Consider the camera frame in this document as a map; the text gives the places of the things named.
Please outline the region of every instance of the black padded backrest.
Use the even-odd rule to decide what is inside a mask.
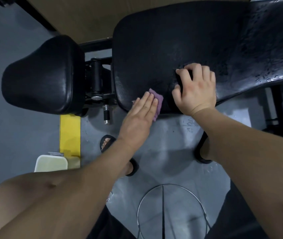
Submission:
[[[113,34],[119,105],[129,110],[149,88],[164,96],[162,113],[179,113],[175,69],[215,71],[217,100],[283,82],[283,0],[194,1],[129,15]]]
[[[78,114],[85,102],[85,54],[68,36],[56,36],[10,64],[2,95],[17,107],[51,114]]]

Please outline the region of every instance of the purple cloth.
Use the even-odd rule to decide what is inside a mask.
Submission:
[[[156,113],[155,113],[155,116],[154,116],[154,119],[153,121],[155,122],[158,115],[160,114],[160,109],[161,109],[161,105],[162,105],[162,101],[163,101],[163,96],[158,94],[157,92],[155,92],[153,89],[149,89],[149,93],[150,94],[154,94],[155,98],[158,99],[158,106],[157,106],[157,110],[156,110]]]

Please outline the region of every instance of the cardboard box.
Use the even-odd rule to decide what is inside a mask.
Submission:
[[[194,0],[28,0],[61,34],[77,43],[111,37],[125,16]]]

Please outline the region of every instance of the hand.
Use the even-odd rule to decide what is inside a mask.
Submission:
[[[188,70],[192,70],[193,80]],[[216,76],[208,66],[193,63],[177,69],[176,73],[181,78],[183,93],[180,85],[176,85],[172,96],[183,114],[193,117],[202,109],[216,106]]]
[[[141,99],[137,98],[123,121],[118,140],[122,140],[136,152],[149,135],[157,105],[158,99],[154,99],[154,95],[149,92]]]

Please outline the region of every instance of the yellow stripe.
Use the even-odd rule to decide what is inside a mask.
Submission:
[[[60,153],[81,156],[81,118],[75,115],[60,117]]]

